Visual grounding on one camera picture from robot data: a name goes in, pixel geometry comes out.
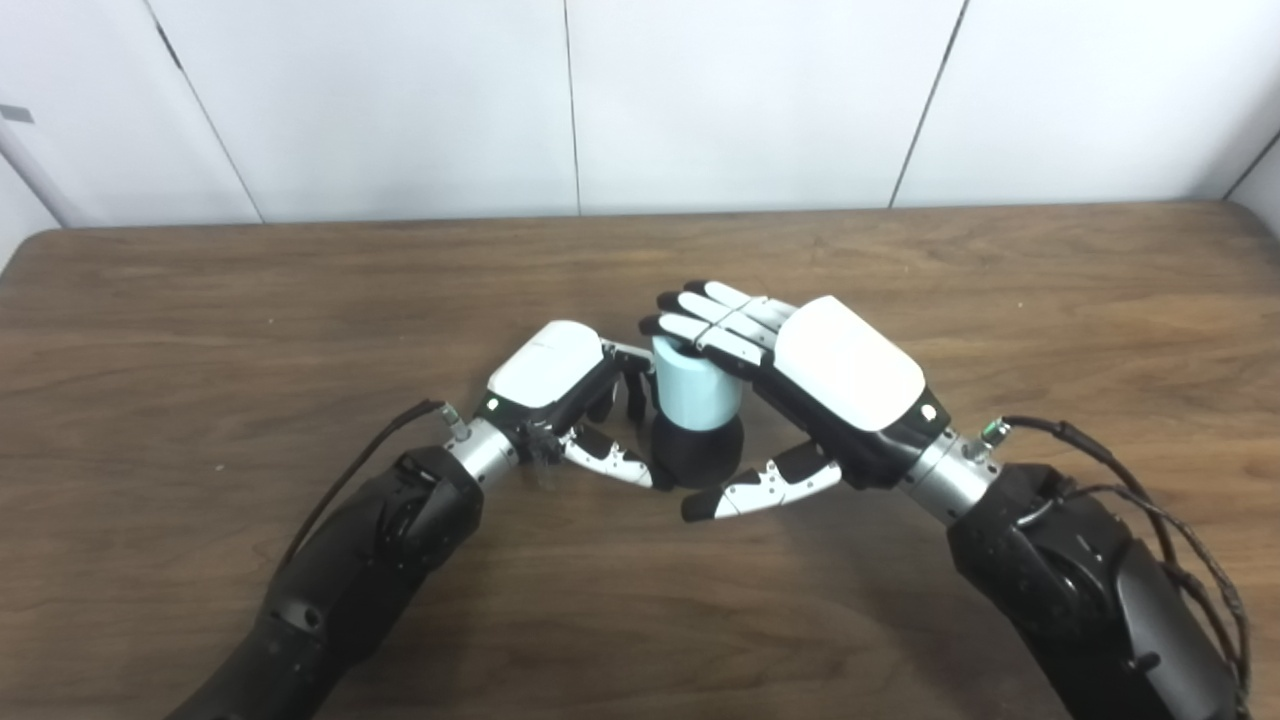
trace black base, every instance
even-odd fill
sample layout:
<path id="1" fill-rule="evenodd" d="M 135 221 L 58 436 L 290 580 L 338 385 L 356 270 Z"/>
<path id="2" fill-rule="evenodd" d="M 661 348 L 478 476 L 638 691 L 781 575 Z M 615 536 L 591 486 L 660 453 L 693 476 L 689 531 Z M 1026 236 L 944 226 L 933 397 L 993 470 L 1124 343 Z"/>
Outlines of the black base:
<path id="1" fill-rule="evenodd" d="M 676 484 L 701 489 L 727 480 L 742 461 L 742 420 L 733 419 L 714 430 L 686 430 L 658 413 L 653 421 L 649 457 Z"/>

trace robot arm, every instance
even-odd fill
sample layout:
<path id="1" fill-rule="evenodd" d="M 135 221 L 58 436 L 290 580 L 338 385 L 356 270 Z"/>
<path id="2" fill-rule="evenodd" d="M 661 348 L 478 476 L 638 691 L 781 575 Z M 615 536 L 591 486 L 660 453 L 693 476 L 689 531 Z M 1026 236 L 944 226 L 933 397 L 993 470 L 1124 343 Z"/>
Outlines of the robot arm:
<path id="1" fill-rule="evenodd" d="M 397 418 L 303 523 L 268 587 L 250 634 L 170 720 L 306 720 L 353 665 L 371 656 L 422 582 L 480 524 L 484 493 L 520 465 L 563 456 L 641 487 L 669 487 L 640 459 L 590 425 L 603 420 L 622 377 L 640 420 L 639 378 L 649 355 L 554 322 L 489 379 L 475 418 L 443 402 Z M 311 524 L 394 429 L 442 411 L 443 446 L 404 452 L 365 480 L 307 537 Z"/>
<path id="2" fill-rule="evenodd" d="M 763 473 L 748 470 L 685 498 L 686 520 L 776 507 L 840 479 L 897 487 L 947 528 L 956 569 L 1012 621 L 1074 717 L 1228 720 L 1247 712 L 1247 661 L 1229 642 L 1226 657 L 1219 655 L 1187 607 L 1171 582 L 1187 573 L 1172 564 L 1162 523 L 1166 565 L 1052 468 L 992 459 L 1010 425 L 995 423 L 978 439 L 960 436 L 919 365 L 835 297 L 796 309 L 694 282 L 659 296 L 658 306 L 663 313 L 641 320 L 641 332 L 685 343 L 749 380 L 812 438 Z M 1096 441 L 1059 429 L 1123 469 Z M 1121 493 L 1158 510 L 1133 483 L 1137 492 Z M 1233 614 L 1239 610 L 1243 639 L 1243 609 L 1229 587 L 1224 597 Z"/>

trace wood grain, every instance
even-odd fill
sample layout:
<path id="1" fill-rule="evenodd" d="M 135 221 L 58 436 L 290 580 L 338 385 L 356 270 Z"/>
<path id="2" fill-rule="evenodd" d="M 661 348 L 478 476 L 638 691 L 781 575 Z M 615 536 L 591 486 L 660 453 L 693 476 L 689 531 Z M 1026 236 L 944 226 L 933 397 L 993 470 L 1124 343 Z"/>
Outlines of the wood grain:
<path id="1" fill-rule="evenodd" d="M 0 717 L 163 716 L 387 419 L 474 402 L 553 318 L 637 342 L 696 277 L 838 295 L 970 432 L 1025 411 L 1110 443 L 1239 582 L 1280 716 L 1280 246 L 1233 205 L 1144 204 L 41 234 L 0 277 Z M 749 460 L 797 438 L 744 413 Z M 1006 457 L 1103 479 L 1039 439 Z M 1065 717 L 905 497 L 677 505 L 508 478 L 323 715 Z"/>

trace white wall panel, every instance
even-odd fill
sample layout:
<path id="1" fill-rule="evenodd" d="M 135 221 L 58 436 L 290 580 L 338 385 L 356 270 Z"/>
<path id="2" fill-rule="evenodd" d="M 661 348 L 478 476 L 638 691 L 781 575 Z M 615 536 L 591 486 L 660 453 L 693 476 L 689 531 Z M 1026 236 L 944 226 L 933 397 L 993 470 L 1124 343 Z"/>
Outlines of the white wall panel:
<path id="1" fill-rule="evenodd" d="M 268 220 L 573 214 L 559 0 L 152 0 Z"/>
<path id="2" fill-rule="evenodd" d="M 584 213 L 884 206 L 960 0 L 570 0 Z"/>
<path id="3" fill-rule="evenodd" d="M 23 240 L 56 227 L 58 220 L 0 156 L 0 270 Z"/>
<path id="4" fill-rule="evenodd" d="M 1271 147 L 1240 187 L 1231 192 L 1231 200 L 1253 210 L 1271 232 L 1280 236 L 1280 142 Z"/>
<path id="5" fill-rule="evenodd" d="M 1277 126 L 1275 0 L 973 0 L 896 204 L 1222 197 Z"/>
<path id="6" fill-rule="evenodd" d="M 0 141 L 72 225 L 257 222 L 142 0 L 0 3 L 0 102 L 31 111 Z"/>

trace black cable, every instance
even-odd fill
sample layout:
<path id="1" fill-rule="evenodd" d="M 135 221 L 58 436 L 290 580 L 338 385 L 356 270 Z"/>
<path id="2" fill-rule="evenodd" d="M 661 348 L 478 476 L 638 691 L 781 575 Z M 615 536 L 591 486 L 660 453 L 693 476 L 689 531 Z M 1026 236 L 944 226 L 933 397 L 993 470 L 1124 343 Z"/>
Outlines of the black cable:
<path id="1" fill-rule="evenodd" d="M 1071 423 L 1068 423 L 1066 420 L 1055 423 L 1052 420 L 1032 418 L 1028 415 L 1005 415 L 1001 420 L 1016 428 L 1032 428 L 1053 436 L 1055 438 L 1106 465 L 1107 469 L 1120 478 L 1120 482 L 1123 482 L 1130 492 L 1147 502 L 1153 502 L 1151 496 L 1147 493 L 1147 488 L 1142 487 L 1138 478 L 1134 477 L 1134 474 L 1130 473 L 1123 462 L 1116 460 L 1116 456 L 1111 454 L 1107 446 L 1093 439 L 1088 436 L 1088 433 L 1076 428 Z M 1156 532 L 1156 541 L 1160 543 L 1160 555 L 1164 556 L 1165 562 L 1178 565 L 1178 552 L 1174 550 L 1174 539 L 1169 537 L 1169 528 L 1165 527 L 1164 519 L 1160 514 L 1151 511 L 1147 512 L 1147 518 L 1151 520 L 1151 527 Z"/>
<path id="2" fill-rule="evenodd" d="M 355 475 L 360 470 L 360 466 L 367 462 L 369 459 L 374 455 L 374 452 L 378 451 L 378 447 L 381 446 L 383 442 L 387 441 L 387 438 L 396 434 L 396 430 L 399 430 L 401 428 L 421 418 L 422 415 L 434 413 L 440 407 L 444 407 L 444 404 L 440 401 L 424 400 L 422 402 L 419 402 L 417 405 L 397 415 L 396 419 L 388 423 L 388 425 L 383 428 L 380 433 L 374 436 L 374 439 L 369 441 L 369 445 L 365 446 L 365 450 L 360 451 L 360 455 L 357 455 L 356 459 L 352 460 L 351 465 L 348 465 L 347 469 L 343 470 L 340 475 L 338 475 L 338 479 L 334 480 L 332 486 L 329 486 L 329 489 L 326 489 L 325 493 L 320 496 L 320 501 L 316 502 L 316 506 L 311 509 L 311 512 L 307 515 L 307 519 L 302 521 L 302 527 L 300 527 L 298 532 L 293 534 L 293 539 L 289 541 L 289 547 L 287 547 L 284 550 L 284 555 L 280 556 L 280 564 L 275 566 L 275 575 L 279 575 L 280 570 L 284 570 L 284 566 L 288 565 L 291 560 L 293 560 L 293 556 L 297 555 L 298 548 L 302 547 L 302 542 L 306 541 L 307 536 L 311 533 L 311 528 L 315 527 L 316 520 L 319 520 L 320 515 L 324 514 L 325 507 L 328 507 L 330 502 L 333 502 L 333 498 L 338 496 L 343 486 L 346 486 L 347 482 L 351 480 L 352 475 Z"/>
<path id="3" fill-rule="evenodd" d="M 1226 624 L 1222 623 L 1222 615 L 1219 614 L 1217 609 L 1213 607 L 1213 601 L 1208 597 L 1208 591 L 1204 589 L 1204 583 L 1199 582 L 1199 578 L 1192 575 L 1183 568 L 1178 565 L 1170 565 L 1167 562 L 1161 562 L 1161 568 L 1165 570 L 1165 575 L 1183 589 L 1196 605 L 1199 606 L 1201 611 L 1204 612 L 1204 619 L 1208 620 L 1210 628 L 1213 629 L 1213 634 L 1217 637 L 1217 644 L 1222 648 L 1222 655 L 1226 656 L 1226 661 L 1231 665 L 1233 671 L 1236 673 L 1236 680 L 1239 680 L 1239 656 L 1235 653 L 1235 642 L 1231 639 L 1230 633 L 1226 632 Z"/>
<path id="4" fill-rule="evenodd" d="M 1172 525 L 1185 539 L 1187 544 L 1192 547 L 1196 556 L 1201 559 L 1201 562 L 1208 568 L 1210 574 L 1213 577 L 1213 582 L 1217 584 L 1219 593 L 1222 596 L 1222 603 L 1226 605 L 1226 611 L 1230 612 L 1231 619 L 1235 620 L 1236 630 L 1236 651 L 1231 651 L 1230 646 L 1224 647 L 1224 655 L 1230 660 L 1230 656 L 1235 656 L 1235 675 L 1236 685 L 1239 693 L 1239 701 L 1242 710 L 1244 703 L 1249 697 L 1249 689 L 1252 684 L 1252 653 L 1249 648 L 1249 616 L 1244 610 L 1244 601 L 1240 600 L 1240 592 L 1236 589 L 1235 583 L 1226 575 L 1226 570 L 1219 565 L 1213 555 L 1210 553 L 1208 547 L 1199 536 L 1192 530 L 1190 525 L 1185 521 L 1175 518 L 1171 512 L 1160 507 L 1158 505 L 1151 502 L 1147 498 L 1138 497 L 1132 489 L 1125 486 L 1089 486 L 1079 488 L 1068 495 L 1068 497 L 1092 495 L 1098 492 L 1112 492 L 1124 500 L 1142 507 L 1148 514 L 1160 515 L 1160 518 Z"/>

